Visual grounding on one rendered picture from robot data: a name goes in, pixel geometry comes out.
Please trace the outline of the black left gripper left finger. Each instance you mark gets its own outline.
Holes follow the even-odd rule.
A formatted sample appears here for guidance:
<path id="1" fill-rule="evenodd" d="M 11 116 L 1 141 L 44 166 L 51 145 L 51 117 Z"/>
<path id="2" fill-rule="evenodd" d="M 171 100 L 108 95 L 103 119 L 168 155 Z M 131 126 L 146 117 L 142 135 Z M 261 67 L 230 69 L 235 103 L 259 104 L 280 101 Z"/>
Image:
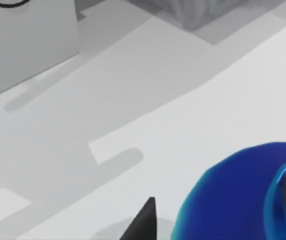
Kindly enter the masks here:
<path id="1" fill-rule="evenodd" d="M 155 197 L 148 198 L 119 240 L 157 240 Z"/>

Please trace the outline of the blue bottle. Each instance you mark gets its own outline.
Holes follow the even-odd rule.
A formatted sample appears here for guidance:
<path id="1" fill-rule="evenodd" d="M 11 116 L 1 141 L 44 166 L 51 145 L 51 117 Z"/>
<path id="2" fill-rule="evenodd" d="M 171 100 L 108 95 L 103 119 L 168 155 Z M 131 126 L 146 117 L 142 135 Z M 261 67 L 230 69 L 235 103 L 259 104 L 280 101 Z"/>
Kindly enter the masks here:
<path id="1" fill-rule="evenodd" d="M 242 149 L 204 172 L 171 240 L 286 240 L 286 142 Z"/>

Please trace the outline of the pale microwave oven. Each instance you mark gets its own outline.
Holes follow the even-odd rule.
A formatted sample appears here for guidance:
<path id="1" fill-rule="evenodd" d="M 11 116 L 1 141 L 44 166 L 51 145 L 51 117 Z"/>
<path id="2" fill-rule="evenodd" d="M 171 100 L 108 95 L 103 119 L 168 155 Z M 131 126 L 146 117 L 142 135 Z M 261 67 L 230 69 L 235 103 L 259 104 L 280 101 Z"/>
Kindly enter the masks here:
<path id="1" fill-rule="evenodd" d="M 75 0 L 0 8 L 0 92 L 78 53 Z"/>

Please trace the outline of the grey textured block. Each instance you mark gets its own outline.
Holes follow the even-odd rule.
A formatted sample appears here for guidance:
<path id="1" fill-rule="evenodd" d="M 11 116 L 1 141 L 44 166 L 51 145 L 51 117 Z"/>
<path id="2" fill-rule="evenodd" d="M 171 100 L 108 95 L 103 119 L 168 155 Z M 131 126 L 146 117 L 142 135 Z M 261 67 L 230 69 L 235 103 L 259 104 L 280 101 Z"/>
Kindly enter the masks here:
<path id="1" fill-rule="evenodd" d="M 188 31 L 208 24 L 242 3 L 243 0 L 126 0 L 155 15 L 169 13 Z"/>

